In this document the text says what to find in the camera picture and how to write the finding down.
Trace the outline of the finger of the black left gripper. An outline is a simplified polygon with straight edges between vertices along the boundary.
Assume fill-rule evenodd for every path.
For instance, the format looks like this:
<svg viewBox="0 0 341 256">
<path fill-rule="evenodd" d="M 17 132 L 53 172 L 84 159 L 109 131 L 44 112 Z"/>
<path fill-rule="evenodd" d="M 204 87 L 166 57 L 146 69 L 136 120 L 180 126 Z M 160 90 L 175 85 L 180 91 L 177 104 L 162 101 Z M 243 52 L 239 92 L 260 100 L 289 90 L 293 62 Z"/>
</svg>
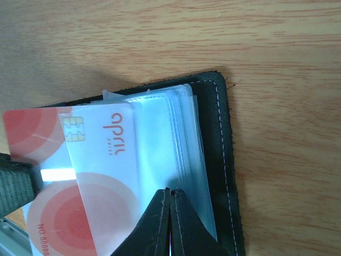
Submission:
<svg viewBox="0 0 341 256">
<path fill-rule="evenodd" d="M 1 218 L 30 203 L 37 194 L 33 166 L 1 153 Z"/>
</svg>

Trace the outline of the black card holder wallet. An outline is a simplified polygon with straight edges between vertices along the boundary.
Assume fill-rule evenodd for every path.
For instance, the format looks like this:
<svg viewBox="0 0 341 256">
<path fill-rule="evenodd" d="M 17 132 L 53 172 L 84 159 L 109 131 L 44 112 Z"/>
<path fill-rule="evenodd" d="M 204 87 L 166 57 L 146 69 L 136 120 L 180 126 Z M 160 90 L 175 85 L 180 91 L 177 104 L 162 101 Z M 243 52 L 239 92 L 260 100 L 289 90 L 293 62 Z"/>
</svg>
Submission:
<svg viewBox="0 0 341 256">
<path fill-rule="evenodd" d="M 244 255 L 224 77 L 208 71 L 49 107 L 114 103 L 133 109 L 138 221 L 157 190 L 181 189 L 226 255 Z"/>
</svg>

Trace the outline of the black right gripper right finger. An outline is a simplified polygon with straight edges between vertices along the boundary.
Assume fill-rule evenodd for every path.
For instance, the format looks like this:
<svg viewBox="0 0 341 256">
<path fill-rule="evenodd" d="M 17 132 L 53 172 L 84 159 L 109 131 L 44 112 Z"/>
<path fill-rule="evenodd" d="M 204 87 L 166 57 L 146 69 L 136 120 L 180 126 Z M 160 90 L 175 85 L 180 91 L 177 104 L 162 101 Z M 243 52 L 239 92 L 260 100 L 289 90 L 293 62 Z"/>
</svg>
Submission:
<svg viewBox="0 0 341 256">
<path fill-rule="evenodd" d="M 170 195 L 170 239 L 171 255 L 226 255 L 181 189 Z"/>
</svg>

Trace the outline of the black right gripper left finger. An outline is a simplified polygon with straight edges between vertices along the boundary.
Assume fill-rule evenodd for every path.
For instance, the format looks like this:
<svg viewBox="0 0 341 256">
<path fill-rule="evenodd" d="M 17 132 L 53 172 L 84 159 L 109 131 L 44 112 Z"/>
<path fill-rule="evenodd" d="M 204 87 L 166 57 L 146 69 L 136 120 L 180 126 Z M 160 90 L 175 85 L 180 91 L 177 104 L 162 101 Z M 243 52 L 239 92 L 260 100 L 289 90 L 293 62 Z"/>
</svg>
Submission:
<svg viewBox="0 0 341 256">
<path fill-rule="evenodd" d="M 157 190 L 133 231 L 112 255 L 169 255 L 170 199 L 169 188 Z"/>
</svg>

